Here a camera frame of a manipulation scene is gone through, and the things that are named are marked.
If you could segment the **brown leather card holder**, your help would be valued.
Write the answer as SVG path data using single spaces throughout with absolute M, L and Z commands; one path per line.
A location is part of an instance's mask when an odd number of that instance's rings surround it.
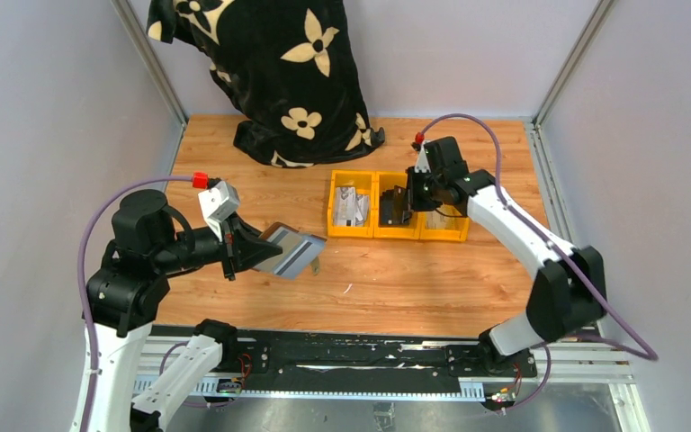
M 261 234 L 260 239 L 280 247 L 282 253 L 254 266 L 255 271 L 289 280 L 296 279 L 306 268 L 310 268 L 313 275 L 319 274 L 319 256 L 326 245 L 325 238 L 276 222 Z

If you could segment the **grey striped card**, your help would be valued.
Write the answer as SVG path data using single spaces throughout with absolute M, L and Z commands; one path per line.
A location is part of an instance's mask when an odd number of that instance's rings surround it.
M 270 237 L 270 241 L 283 249 L 281 255 L 275 257 L 276 261 L 271 270 L 273 275 L 293 280 L 306 268 L 309 268 L 313 275 L 320 273 L 319 256 L 327 242 L 324 238 L 279 228 Z

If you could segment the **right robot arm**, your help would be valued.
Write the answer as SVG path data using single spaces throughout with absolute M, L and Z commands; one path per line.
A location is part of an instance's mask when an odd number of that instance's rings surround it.
M 394 213 L 433 212 L 447 205 L 492 234 L 524 266 L 533 281 L 525 310 L 479 336 L 483 372 L 501 375 L 514 355 L 564 338 L 603 318 L 603 258 L 551 233 L 527 214 L 485 169 L 472 171 L 453 137 L 415 143 L 416 163 Z

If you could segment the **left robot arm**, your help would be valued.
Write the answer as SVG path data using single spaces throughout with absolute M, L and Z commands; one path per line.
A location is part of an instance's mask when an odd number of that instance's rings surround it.
M 191 227 L 158 190 L 122 198 L 100 268 L 81 281 L 87 331 L 75 431 L 163 431 L 205 374 L 249 371 L 237 329 L 207 319 L 151 386 L 139 396 L 132 393 L 142 350 L 172 278 L 219 264 L 233 280 L 282 252 L 237 214 L 221 227 L 222 235 Z

